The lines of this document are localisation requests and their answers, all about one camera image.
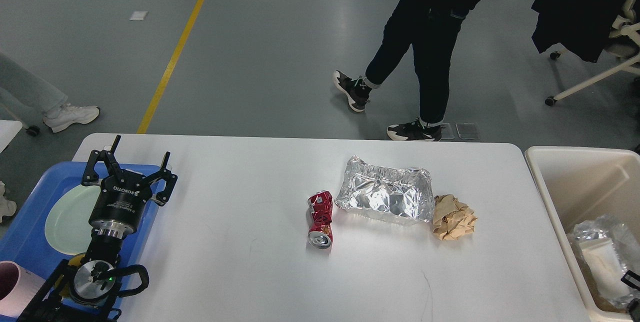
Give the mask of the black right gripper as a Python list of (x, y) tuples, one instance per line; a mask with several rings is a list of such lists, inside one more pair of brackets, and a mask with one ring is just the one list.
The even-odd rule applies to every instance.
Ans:
[[(621, 277), (621, 282), (629, 288), (640, 291), (640, 275), (628, 270)], [(634, 298), (627, 304), (627, 314), (631, 319), (640, 319), (640, 299)]]

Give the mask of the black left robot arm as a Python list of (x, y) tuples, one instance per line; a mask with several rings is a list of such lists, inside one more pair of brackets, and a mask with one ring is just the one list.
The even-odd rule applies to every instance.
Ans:
[(109, 149), (94, 149), (87, 158), (80, 184), (99, 192), (87, 224), (90, 242), (78, 265), (62, 259), (18, 315), (19, 322), (116, 322), (119, 299), (140, 294), (149, 287), (146, 267), (136, 263), (153, 218), (152, 205), (165, 206), (178, 176), (169, 167), (166, 152), (158, 170), (144, 174), (119, 165), (115, 158), (121, 140)]

